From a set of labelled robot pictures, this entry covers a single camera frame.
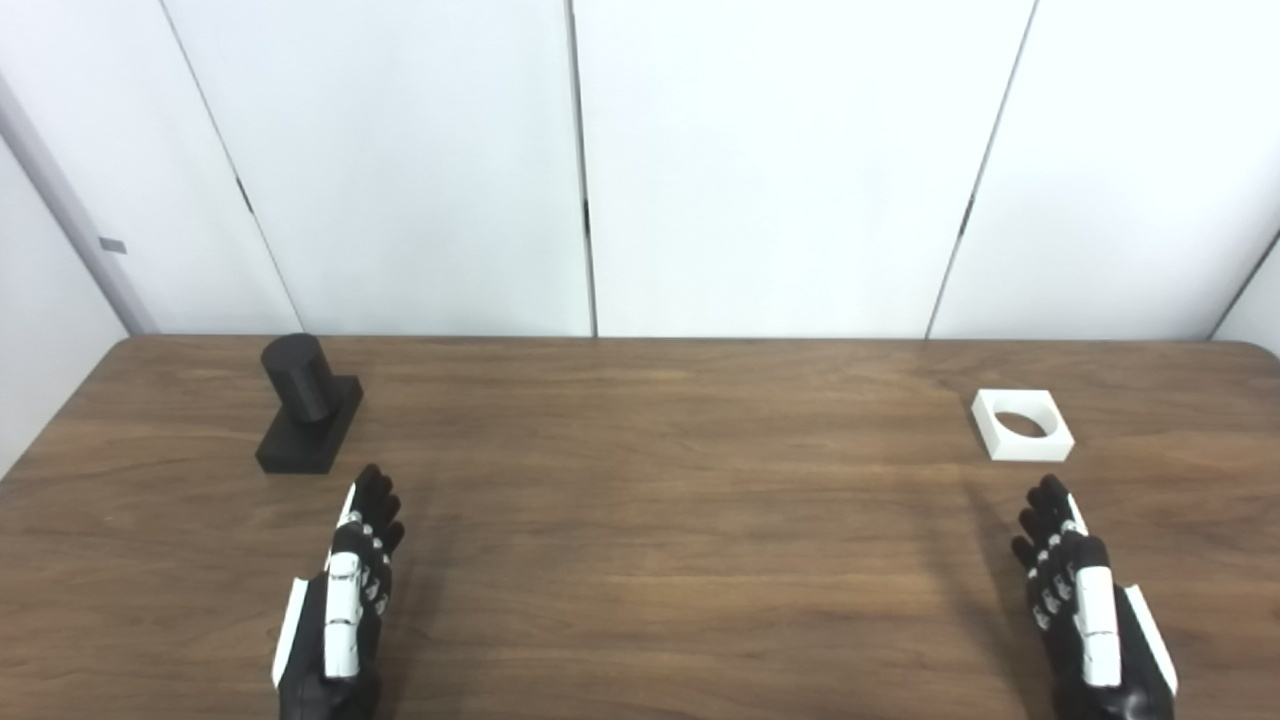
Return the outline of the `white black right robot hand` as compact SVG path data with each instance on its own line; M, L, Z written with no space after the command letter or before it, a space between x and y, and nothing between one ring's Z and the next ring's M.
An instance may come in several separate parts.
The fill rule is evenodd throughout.
M1172 719L1179 682L1139 585L1114 579L1106 543L1052 474L1027 492L1011 551L1052 675L1056 719Z

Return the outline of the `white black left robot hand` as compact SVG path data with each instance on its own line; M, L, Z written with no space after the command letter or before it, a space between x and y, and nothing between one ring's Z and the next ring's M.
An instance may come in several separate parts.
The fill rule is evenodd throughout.
M393 480L369 464L349 487L323 569L291 587L271 664L282 719L374 719L392 559L404 538Z

